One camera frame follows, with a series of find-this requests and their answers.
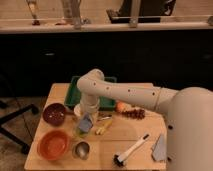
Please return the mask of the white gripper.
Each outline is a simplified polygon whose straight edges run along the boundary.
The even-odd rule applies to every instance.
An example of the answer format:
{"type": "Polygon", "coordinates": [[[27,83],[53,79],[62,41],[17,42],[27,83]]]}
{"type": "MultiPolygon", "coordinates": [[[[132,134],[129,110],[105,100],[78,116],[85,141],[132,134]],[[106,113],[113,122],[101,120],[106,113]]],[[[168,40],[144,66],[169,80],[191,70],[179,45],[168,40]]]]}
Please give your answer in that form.
{"type": "Polygon", "coordinates": [[[80,100],[80,109],[82,113],[88,113],[93,123],[97,122],[100,108],[100,100],[95,96],[82,96],[80,100]]]}

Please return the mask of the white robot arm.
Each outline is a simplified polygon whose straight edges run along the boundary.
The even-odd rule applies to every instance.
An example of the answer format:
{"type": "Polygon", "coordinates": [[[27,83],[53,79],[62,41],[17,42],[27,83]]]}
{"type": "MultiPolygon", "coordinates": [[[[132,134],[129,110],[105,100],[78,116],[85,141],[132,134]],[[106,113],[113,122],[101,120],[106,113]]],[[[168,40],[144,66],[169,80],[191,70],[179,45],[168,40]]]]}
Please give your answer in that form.
{"type": "Polygon", "coordinates": [[[100,97],[107,97],[165,115],[167,171],[213,171],[213,91],[111,83],[99,69],[81,76],[77,87],[81,109],[88,113],[98,110],[100,97]]]}

